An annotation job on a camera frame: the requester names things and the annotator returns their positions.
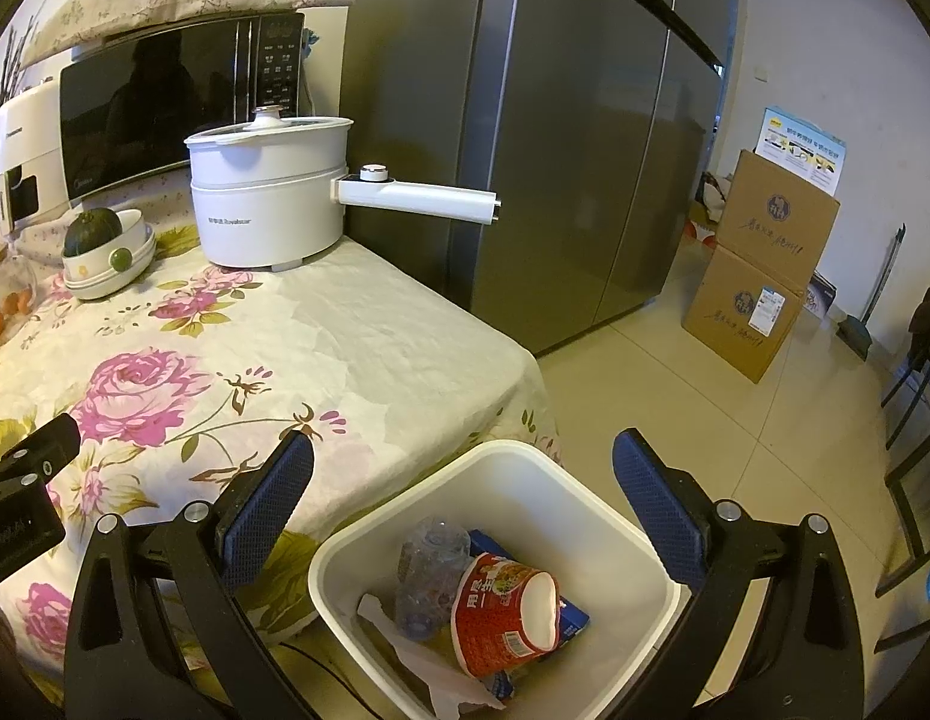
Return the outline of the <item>white trash bin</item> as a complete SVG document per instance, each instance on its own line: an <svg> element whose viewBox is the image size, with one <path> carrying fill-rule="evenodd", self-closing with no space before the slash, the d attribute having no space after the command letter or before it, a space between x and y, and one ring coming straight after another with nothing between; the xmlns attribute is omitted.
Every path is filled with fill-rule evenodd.
<svg viewBox="0 0 930 720"><path fill-rule="evenodd" d="M406 535L428 517L470 537L451 621L418 644L485 684L504 710L460 718L605 718L675 621L680 590L646 535L540 450L491 440L322 544L317 611L406 718L436 718L428 688L358 614L370 593L395 622Z"/></svg>

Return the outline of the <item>broom with dustpan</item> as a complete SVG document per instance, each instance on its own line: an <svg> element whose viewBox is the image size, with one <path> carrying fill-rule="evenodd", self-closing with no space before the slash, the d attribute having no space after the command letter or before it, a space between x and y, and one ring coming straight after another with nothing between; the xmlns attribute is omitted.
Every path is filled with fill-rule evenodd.
<svg viewBox="0 0 930 720"><path fill-rule="evenodd" d="M885 291L885 286L892 276L896 259L903 245L904 238L906 238L906 232L908 232L908 228L906 224L902 224L898 227L895 234L893 234L890 245L888 245L888 249L886 249L885 259L883 259L883 263L881 264L877 281L875 281L874 288L870 291L869 299L867 299L867 302L863 306L862 312L860 312L858 316L847 314L847 316L838 323L836 337L838 337L842 343L846 344L847 348L851 349L852 353L861 361L867 361L867 359L869 359L870 348L872 348L872 343L874 343L872 335L870 335L869 332L869 320L872 318L875 307L877 307L878 301L880 301L881 294Z"/></svg>

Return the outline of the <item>stacked white bowls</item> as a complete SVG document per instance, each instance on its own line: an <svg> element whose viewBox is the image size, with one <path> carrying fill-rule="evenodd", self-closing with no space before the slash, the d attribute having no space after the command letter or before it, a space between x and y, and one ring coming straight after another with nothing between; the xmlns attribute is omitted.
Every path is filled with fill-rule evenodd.
<svg viewBox="0 0 930 720"><path fill-rule="evenodd" d="M122 232L83 254L63 257L63 281L75 298L95 301L118 293L145 273L156 255L156 236L138 208L120 210Z"/></svg>

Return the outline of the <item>white appliance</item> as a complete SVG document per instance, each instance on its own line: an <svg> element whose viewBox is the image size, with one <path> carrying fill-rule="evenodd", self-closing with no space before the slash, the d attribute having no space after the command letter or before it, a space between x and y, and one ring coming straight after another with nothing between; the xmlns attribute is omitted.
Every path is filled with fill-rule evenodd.
<svg viewBox="0 0 930 720"><path fill-rule="evenodd" d="M60 86L49 76L0 109L0 231L12 236L58 218L68 203Z"/></svg>

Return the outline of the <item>clear bag of oranges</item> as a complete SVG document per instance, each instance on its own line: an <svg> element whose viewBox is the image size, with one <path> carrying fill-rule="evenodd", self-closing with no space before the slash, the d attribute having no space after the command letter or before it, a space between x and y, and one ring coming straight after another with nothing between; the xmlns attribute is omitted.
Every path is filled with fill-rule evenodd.
<svg viewBox="0 0 930 720"><path fill-rule="evenodd" d="M37 281L21 255L0 254L0 346L29 320L37 299Z"/></svg>

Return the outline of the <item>lower cardboard box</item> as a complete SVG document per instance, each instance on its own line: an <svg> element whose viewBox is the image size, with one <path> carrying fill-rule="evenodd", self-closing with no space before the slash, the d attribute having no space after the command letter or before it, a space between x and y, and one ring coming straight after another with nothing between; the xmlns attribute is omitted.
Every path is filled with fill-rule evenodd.
<svg viewBox="0 0 930 720"><path fill-rule="evenodd" d="M789 337L805 299L755 265L716 247L683 328L758 383Z"/></svg>

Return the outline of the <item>small green fruit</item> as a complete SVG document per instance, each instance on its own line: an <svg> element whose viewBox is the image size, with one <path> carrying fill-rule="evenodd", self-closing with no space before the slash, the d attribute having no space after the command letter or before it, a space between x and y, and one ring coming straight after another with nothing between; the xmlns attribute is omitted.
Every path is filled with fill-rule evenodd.
<svg viewBox="0 0 930 720"><path fill-rule="evenodd" d="M133 255L125 247L120 247L120 249L115 249L110 252L109 257L110 266L117 273L124 273L124 271L130 270L131 264L133 263Z"/></svg>

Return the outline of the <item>upper cardboard box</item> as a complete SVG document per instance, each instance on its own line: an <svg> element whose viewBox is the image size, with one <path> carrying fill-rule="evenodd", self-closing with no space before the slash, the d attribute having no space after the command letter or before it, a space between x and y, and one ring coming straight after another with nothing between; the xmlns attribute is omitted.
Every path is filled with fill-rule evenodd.
<svg viewBox="0 0 930 720"><path fill-rule="evenodd" d="M838 213L839 202L828 193L759 154L742 151L717 242L790 291L803 293Z"/></svg>

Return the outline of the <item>blue white poster box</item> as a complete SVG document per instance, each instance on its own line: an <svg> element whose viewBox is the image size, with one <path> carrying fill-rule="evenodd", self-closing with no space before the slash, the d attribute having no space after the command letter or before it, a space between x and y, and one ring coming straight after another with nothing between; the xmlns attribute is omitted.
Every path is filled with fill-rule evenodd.
<svg viewBox="0 0 930 720"><path fill-rule="evenodd" d="M767 107L755 153L834 197L846 161L847 146L841 138L829 135L810 122L778 107Z"/></svg>

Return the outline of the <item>floral tablecloth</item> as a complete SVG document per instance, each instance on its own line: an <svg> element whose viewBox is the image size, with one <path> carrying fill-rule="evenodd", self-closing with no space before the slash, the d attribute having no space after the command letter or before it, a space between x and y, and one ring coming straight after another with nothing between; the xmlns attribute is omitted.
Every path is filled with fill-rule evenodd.
<svg viewBox="0 0 930 720"><path fill-rule="evenodd" d="M112 298L60 278L0 346L0 457L70 415L81 447L50 481L65 538L0 583L0 621L29 667L63 667L71 600L104 515L161 522L214 499L289 433L316 471L239 600L268 642L314 619L307 569L319 544L491 439L559 452L547 389L527 349L341 241L283 271L209 263L182 195L148 203L157 257Z"/></svg>

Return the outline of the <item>clear crushed plastic bottle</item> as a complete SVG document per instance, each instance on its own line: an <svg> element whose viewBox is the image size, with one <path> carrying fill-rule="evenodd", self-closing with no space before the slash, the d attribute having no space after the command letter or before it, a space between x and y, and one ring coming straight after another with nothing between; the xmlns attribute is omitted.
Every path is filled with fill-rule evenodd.
<svg viewBox="0 0 930 720"><path fill-rule="evenodd" d="M433 639L451 621L458 584L470 564L470 537L447 518L428 517L401 545L395 624L413 642Z"/></svg>

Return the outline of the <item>white electric cooking pot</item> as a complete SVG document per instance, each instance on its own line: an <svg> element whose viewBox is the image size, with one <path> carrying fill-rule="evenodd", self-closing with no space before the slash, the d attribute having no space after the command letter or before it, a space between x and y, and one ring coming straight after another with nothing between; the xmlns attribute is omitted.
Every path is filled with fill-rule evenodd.
<svg viewBox="0 0 930 720"><path fill-rule="evenodd" d="M496 220L496 193L397 181L366 163L351 172L344 117L283 117L260 107L245 124L185 140L198 239L213 265L284 270L333 247L344 210L401 211L465 223Z"/></svg>

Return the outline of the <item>dark green squash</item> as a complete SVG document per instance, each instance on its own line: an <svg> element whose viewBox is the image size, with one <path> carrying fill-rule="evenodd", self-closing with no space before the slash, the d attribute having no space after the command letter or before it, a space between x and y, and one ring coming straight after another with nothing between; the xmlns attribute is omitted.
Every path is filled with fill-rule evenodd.
<svg viewBox="0 0 930 720"><path fill-rule="evenodd" d="M93 208L81 211L68 226L63 241L63 255L71 259L99 249L124 232L117 211Z"/></svg>

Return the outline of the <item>black chair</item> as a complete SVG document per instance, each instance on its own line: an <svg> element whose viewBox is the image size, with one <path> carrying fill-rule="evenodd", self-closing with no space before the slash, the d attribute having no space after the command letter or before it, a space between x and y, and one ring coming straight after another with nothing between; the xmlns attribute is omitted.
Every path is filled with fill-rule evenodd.
<svg viewBox="0 0 930 720"><path fill-rule="evenodd" d="M922 400L925 388L929 385L930 346L925 349L925 351L922 351L922 353L916 353L914 355L914 359L911 361L911 364L909 364L908 371L906 371L906 374L893 385L892 390L886 394L886 397L881 400L881 405L888 405L888 403L892 401L892 398L898 393L898 390L903 387L913 371L920 372L919 385L914 392L913 399L909 401L903 419L898 422L898 426L895 427L892 437L886 441L886 447L892 447L892 445L895 444L895 440L901 436L901 431L903 431L904 426L906 426L909 416L914 413L920 400ZM909 452L909 455L903 461L900 461L893 470L890 470L885 475L885 488L886 491L890 493L890 496L892 496L893 504L895 504L899 520L901 520L904 541L906 541L909 557L908 561L904 562L903 566L896 569L895 572L888 575L888 577L884 578L877 585L875 589L875 596L877 598L888 595L892 590L897 589L899 585L903 585L906 580L916 575L920 569L924 569L924 567L930 564L930 546L925 546L924 536L920 533L919 522L917 522L916 511L909 500L906 489L904 489L904 480L929 454L930 433L922 439L920 444L917 444L916 447ZM877 643L874 645L874 654L878 655L879 653L888 652L888 650L896 649L896 647L901 647L901 645L908 644L908 642L913 642L913 640L920 639L924 637L924 635L929 634L930 617L929 619L925 619L925 621L919 622L919 624L915 626L904 629L904 631L892 635L885 635L885 637L878 639Z"/></svg>

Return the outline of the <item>grey refrigerator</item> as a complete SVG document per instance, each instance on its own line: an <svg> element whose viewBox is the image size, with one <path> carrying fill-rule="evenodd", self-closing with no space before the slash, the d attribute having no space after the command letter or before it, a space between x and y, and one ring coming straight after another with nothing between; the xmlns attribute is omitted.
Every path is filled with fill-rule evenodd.
<svg viewBox="0 0 930 720"><path fill-rule="evenodd" d="M351 238L534 353L664 288L711 151L730 0L356 0L349 158L496 193L488 226L361 210Z"/></svg>

